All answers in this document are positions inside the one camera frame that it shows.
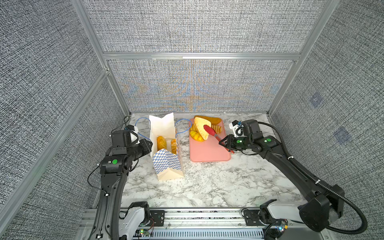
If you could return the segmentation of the oval golden bread bun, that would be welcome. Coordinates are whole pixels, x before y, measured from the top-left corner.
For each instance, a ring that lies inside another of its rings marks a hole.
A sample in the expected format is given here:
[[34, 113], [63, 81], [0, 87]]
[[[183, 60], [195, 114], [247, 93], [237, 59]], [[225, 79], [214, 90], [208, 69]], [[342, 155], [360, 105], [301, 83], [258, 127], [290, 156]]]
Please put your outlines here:
[[167, 141], [163, 136], [157, 137], [157, 149], [158, 151], [167, 148]]

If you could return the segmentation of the square glazed pastry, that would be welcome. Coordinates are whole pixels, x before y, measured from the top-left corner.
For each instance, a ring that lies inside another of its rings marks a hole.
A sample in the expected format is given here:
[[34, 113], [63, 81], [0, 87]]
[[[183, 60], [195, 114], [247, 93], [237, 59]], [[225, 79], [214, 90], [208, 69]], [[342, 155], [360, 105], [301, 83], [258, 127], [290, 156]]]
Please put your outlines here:
[[172, 153], [174, 154], [174, 155], [176, 155], [177, 154], [177, 150], [178, 149], [178, 146], [177, 146], [177, 140], [176, 139], [172, 139], [171, 140], [171, 150], [172, 150]]

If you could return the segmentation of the checkered paper bag blue handles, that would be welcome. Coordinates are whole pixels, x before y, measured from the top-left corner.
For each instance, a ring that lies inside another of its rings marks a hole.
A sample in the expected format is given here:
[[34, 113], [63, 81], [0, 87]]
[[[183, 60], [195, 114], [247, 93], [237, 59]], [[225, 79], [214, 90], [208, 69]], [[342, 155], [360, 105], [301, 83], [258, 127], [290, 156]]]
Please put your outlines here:
[[[152, 115], [148, 117], [138, 117], [137, 120], [134, 121], [134, 126], [136, 126], [139, 130], [139, 124], [143, 121], [147, 121], [149, 135], [145, 136], [144, 134], [139, 133], [139, 136], [153, 143], [150, 157], [152, 159], [158, 180], [170, 181], [184, 178], [181, 135], [190, 130], [192, 121], [187, 119], [180, 119], [176, 121], [174, 113], [170, 113], [163, 117], [155, 117]], [[158, 136], [163, 136], [166, 139], [166, 149], [158, 151]], [[171, 150], [172, 139], [177, 140], [178, 151], [176, 155], [174, 155]]]

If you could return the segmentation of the red kitchen tongs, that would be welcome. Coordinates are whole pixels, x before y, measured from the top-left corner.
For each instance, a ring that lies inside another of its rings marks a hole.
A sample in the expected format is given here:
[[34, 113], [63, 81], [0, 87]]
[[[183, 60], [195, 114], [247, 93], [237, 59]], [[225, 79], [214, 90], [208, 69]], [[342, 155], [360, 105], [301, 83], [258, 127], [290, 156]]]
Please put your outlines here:
[[209, 127], [208, 125], [204, 125], [204, 130], [211, 136], [215, 137], [219, 142], [222, 140], [219, 135], [216, 133], [216, 131]]

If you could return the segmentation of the triangular tan bread slice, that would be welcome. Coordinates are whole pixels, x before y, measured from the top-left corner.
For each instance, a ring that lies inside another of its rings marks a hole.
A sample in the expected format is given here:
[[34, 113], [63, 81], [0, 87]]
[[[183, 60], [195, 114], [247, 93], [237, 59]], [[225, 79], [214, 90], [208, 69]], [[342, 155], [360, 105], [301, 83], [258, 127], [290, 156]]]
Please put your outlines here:
[[200, 117], [195, 117], [194, 118], [194, 126], [197, 130], [197, 132], [200, 134], [200, 136], [203, 138], [203, 140], [207, 140], [209, 137], [209, 133], [204, 129], [204, 126], [211, 127], [212, 123], [209, 120], [200, 118]]

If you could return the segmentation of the ridged golden bread roll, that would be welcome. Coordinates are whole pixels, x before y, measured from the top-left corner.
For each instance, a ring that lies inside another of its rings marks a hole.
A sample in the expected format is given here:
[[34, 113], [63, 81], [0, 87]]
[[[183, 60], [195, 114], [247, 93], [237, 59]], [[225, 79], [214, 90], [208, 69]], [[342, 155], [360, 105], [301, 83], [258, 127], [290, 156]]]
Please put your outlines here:
[[220, 134], [223, 131], [223, 128], [219, 125], [212, 125], [211, 128], [215, 131], [216, 134]]

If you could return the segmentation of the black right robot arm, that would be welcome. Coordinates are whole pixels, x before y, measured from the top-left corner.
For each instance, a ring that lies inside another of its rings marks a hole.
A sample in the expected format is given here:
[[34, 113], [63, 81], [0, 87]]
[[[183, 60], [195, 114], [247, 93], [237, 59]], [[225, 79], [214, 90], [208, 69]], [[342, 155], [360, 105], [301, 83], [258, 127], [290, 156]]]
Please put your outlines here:
[[320, 180], [292, 155], [282, 140], [264, 135], [261, 122], [247, 120], [238, 123], [240, 135], [233, 133], [219, 141], [229, 152], [252, 151], [277, 167], [299, 190], [305, 199], [302, 204], [288, 204], [276, 199], [260, 206], [259, 219], [264, 224], [278, 220], [291, 220], [305, 224], [315, 232], [331, 229], [332, 223], [343, 216], [346, 204], [345, 192], [338, 185], [331, 186]]

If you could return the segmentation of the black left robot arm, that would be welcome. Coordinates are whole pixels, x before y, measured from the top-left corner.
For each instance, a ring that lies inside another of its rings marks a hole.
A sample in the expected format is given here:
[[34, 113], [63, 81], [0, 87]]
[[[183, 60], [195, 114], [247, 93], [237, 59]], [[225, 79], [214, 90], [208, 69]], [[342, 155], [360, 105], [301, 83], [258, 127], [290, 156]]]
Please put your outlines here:
[[139, 139], [137, 127], [129, 125], [111, 133], [112, 146], [97, 166], [101, 185], [95, 221], [90, 240], [130, 240], [140, 224], [150, 220], [147, 202], [133, 203], [122, 217], [121, 201], [129, 173], [141, 157], [148, 155], [153, 143]]

